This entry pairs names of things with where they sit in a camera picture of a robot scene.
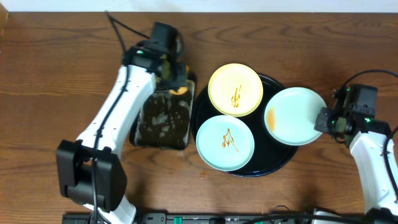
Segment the light green plate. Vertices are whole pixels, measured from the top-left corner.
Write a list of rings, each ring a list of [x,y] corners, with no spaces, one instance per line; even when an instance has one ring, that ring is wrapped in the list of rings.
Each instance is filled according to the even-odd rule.
[[[315,121],[325,106],[324,99],[311,89],[286,88],[268,101],[264,124],[269,134],[282,144],[309,144],[322,135],[315,130]]]

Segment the green orange sponge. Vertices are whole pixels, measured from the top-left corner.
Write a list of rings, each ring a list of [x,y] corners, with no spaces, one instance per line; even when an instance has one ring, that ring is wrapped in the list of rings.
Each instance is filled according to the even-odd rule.
[[[169,90],[169,93],[170,93],[170,94],[172,94],[172,95],[182,95],[182,94],[184,94],[184,93],[187,92],[187,90],[188,90],[188,87],[187,87],[188,73],[189,73],[189,66],[186,65],[186,66],[185,66],[185,78],[186,78],[186,80],[185,80],[185,85],[182,86],[182,87],[179,87],[178,89],[175,89],[175,90],[170,89],[170,90]]]

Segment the yellow plate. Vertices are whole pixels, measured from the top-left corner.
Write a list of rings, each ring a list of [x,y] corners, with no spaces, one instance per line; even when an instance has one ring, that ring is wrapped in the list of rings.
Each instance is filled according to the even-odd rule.
[[[225,115],[242,117],[260,105],[263,86],[259,75],[247,65],[229,63],[218,68],[208,83],[212,105]]]

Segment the light blue plate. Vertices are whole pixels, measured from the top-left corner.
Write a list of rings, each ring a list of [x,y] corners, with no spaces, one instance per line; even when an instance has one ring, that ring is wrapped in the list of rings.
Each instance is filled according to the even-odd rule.
[[[196,136],[200,157],[210,167],[229,172],[244,167],[254,154],[254,136],[240,119],[218,115],[206,120]]]

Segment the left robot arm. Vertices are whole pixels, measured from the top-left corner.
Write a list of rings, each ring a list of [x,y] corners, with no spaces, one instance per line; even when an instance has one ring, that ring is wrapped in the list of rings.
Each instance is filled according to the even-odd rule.
[[[116,82],[88,127],[56,150],[62,196],[91,209],[63,223],[133,223],[136,208],[125,196],[127,176],[120,158],[124,142],[144,103],[157,90],[185,86],[187,66],[179,62],[181,33],[155,22],[151,35],[123,48]]]

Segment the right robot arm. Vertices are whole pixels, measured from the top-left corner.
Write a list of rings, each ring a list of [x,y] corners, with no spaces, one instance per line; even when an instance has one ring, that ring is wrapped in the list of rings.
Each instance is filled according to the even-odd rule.
[[[397,164],[392,130],[375,118],[377,88],[343,85],[332,109],[322,107],[315,130],[344,144],[357,165],[365,201],[365,220],[397,223]]]

